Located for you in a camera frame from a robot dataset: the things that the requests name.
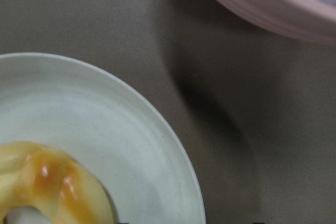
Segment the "white round plate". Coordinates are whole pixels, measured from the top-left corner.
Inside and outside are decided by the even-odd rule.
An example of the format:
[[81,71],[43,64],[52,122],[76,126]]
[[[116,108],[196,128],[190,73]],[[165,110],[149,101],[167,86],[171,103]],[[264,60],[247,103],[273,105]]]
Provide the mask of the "white round plate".
[[180,140],[139,93],[88,63],[51,54],[1,56],[1,143],[60,148],[90,170],[116,223],[205,223]]

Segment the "glazed donut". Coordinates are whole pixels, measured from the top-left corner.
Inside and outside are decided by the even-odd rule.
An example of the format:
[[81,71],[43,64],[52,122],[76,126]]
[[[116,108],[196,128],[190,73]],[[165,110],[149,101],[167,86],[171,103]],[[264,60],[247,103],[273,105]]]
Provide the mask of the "glazed donut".
[[1,145],[1,223],[19,207],[51,223],[114,223],[100,182],[66,152],[33,142]]

